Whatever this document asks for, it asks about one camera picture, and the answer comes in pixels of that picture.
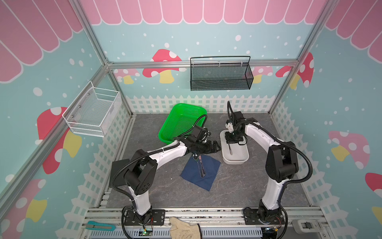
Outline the white plastic tub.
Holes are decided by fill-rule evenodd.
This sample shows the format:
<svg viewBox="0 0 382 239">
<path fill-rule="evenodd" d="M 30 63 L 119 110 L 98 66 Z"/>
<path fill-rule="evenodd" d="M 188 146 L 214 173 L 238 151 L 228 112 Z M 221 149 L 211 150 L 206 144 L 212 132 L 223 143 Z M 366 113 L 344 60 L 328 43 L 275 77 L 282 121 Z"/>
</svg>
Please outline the white plastic tub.
<svg viewBox="0 0 382 239">
<path fill-rule="evenodd" d="M 226 164 L 236 165 L 243 164 L 249 159 L 249 152 L 247 145 L 240 146 L 238 144 L 231 144 L 233 155 L 230 155 L 228 145 L 225 139 L 225 132 L 228 130 L 223 130 L 220 133 L 220 144 L 223 161 Z"/>
</svg>

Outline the dark blue paper napkin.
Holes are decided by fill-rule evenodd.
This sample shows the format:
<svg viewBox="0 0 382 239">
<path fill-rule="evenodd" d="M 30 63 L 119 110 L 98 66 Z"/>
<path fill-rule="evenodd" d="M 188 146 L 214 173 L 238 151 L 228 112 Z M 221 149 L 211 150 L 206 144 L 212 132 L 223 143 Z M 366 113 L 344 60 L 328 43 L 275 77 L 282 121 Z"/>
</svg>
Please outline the dark blue paper napkin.
<svg viewBox="0 0 382 239">
<path fill-rule="evenodd" d="M 202 155 L 201 160 L 202 162 L 191 156 L 180 176 L 186 181 L 210 191 L 221 163 L 208 155 Z"/>
</svg>

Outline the green plastic basket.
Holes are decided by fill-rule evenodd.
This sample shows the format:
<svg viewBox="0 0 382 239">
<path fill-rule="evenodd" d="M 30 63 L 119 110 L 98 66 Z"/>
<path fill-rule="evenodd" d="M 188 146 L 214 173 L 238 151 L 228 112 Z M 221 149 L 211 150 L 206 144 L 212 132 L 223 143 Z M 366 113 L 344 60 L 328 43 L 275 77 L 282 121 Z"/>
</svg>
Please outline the green plastic basket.
<svg viewBox="0 0 382 239">
<path fill-rule="evenodd" d="M 203 107 L 185 103 L 174 105 L 158 133 L 158 138 L 166 144 L 172 143 L 175 137 L 191 129 L 202 115 L 207 115 L 207 110 Z"/>
</svg>

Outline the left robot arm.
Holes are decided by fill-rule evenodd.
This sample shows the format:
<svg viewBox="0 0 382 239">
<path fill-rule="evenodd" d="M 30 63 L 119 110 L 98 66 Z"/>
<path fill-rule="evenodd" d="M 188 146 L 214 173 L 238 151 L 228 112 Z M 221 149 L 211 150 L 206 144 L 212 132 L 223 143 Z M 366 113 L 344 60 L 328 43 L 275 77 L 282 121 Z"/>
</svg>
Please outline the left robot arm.
<svg viewBox="0 0 382 239">
<path fill-rule="evenodd" d="M 114 173 L 110 175 L 109 187 L 125 195 L 133 205 L 133 212 L 144 216 L 151 212 L 149 189 L 153 185 L 157 169 L 166 163 L 187 155 L 196 157 L 221 151 L 217 141 L 195 141 L 183 138 L 171 144 L 146 152 L 138 150 L 134 158 L 123 160 L 123 165 L 113 166 Z"/>
</svg>

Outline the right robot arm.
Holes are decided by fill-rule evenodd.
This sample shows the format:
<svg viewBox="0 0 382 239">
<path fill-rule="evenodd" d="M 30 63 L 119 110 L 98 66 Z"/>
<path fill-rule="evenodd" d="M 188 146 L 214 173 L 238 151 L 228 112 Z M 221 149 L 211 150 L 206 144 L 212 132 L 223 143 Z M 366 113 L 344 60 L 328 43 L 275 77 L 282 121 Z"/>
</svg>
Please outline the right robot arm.
<svg viewBox="0 0 382 239">
<path fill-rule="evenodd" d="M 220 133 L 222 156 L 226 164 L 243 164 L 249 159 L 248 138 L 253 139 L 267 153 L 265 164 L 268 183 L 265 195 L 259 202 L 254 218 L 262 224 L 280 219 L 283 211 L 281 200 L 289 184 L 302 183 L 312 176 L 309 158 L 291 141 L 283 141 L 263 128 L 254 118 L 245 118 L 241 112 L 228 110 L 226 130 Z M 295 180 L 298 156 L 304 158 L 308 173 Z"/>
</svg>

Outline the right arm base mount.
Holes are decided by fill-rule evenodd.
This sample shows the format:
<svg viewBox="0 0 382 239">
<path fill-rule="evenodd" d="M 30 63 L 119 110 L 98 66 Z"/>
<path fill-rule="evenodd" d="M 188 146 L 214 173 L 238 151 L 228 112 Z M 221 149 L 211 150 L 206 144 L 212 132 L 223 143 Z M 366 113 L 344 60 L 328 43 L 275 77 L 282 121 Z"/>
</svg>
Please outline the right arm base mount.
<svg viewBox="0 0 382 239">
<path fill-rule="evenodd" d="M 268 210 L 266 208 L 249 208 L 243 209 L 243 217 L 245 225 L 284 225 L 285 217 L 280 208 Z"/>
</svg>

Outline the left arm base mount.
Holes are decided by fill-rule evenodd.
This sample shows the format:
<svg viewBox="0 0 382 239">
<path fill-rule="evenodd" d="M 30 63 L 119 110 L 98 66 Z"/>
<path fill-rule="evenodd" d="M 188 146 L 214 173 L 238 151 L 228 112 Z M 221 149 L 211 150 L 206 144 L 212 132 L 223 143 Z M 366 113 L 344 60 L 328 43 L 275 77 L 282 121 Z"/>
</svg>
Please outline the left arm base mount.
<svg viewBox="0 0 382 239">
<path fill-rule="evenodd" d="M 150 209 L 144 215 L 139 215 L 131 209 L 124 213 L 124 226 L 163 226 L 165 221 L 165 210 Z"/>
</svg>

